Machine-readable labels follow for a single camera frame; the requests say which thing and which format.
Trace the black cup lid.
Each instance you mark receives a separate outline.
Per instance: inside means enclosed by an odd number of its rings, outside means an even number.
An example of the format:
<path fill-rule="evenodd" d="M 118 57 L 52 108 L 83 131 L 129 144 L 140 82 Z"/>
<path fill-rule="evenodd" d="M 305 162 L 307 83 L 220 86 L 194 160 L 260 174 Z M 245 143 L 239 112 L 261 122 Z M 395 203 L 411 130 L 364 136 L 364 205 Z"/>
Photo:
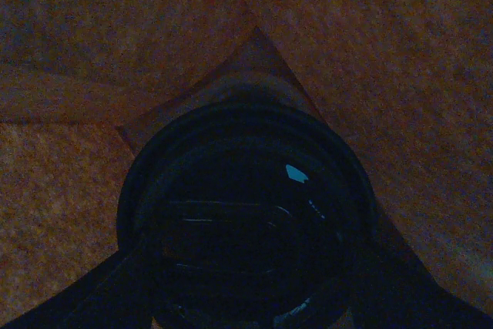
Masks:
<path fill-rule="evenodd" d="M 119 248 L 156 243 L 165 328 L 325 328 L 350 306 L 376 199 L 352 149 L 275 103 L 193 110 L 142 148 L 122 191 Z"/>

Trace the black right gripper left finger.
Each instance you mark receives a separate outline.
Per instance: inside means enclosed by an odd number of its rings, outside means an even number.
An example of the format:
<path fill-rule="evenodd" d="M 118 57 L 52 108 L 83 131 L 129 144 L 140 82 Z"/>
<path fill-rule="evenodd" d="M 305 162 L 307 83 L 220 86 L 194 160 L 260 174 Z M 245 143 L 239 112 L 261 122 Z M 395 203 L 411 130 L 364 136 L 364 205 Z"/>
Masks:
<path fill-rule="evenodd" d="M 144 243 L 119 250 L 4 328 L 150 328 L 151 258 Z"/>

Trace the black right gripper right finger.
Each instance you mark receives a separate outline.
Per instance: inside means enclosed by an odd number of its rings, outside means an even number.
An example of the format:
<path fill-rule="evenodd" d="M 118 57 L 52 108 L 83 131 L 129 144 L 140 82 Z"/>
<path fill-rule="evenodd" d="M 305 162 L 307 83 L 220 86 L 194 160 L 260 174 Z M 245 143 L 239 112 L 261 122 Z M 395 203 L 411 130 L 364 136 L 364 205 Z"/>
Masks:
<path fill-rule="evenodd" d="M 440 287 L 394 230 L 350 238 L 357 328 L 491 328 L 492 317 Z"/>

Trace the brown paper bag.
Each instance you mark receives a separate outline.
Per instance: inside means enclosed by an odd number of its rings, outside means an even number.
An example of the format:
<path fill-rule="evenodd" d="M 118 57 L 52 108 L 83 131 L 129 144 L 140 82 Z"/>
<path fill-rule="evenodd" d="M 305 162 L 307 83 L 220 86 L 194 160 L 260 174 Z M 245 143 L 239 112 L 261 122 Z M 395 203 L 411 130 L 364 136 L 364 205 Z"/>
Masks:
<path fill-rule="evenodd" d="M 118 126 L 260 29 L 438 283 L 492 310 L 492 0 L 1 0 L 1 319 L 116 248 Z"/>

